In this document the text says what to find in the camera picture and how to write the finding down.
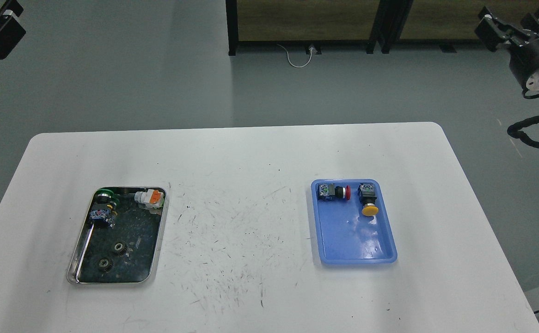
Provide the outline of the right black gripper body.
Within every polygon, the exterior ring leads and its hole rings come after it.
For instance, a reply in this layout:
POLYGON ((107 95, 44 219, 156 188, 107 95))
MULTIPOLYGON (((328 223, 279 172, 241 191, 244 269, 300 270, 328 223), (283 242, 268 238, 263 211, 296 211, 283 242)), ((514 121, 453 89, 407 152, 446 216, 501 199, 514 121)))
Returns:
POLYGON ((509 68, 524 91, 539 91, 539 30, 508 26, 509 68))

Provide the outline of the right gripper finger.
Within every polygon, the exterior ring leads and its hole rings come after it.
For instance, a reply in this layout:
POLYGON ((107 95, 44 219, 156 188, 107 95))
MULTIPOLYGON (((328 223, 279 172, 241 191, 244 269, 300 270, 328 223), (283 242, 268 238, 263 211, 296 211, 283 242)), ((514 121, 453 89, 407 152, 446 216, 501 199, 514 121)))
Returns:
POLYGON ((475 27, 475 35, 483 46, 489 51, 508 50, 510 48, 509 38, 505 31, 500 28, 501 23, 490 11, 489 7, 484 6, 478 14, 479 23, 475 27))
POLYGON ((533 13, 527 13, 521 19, 521 26, 526 37, 539 37, 539 19, 533 13))

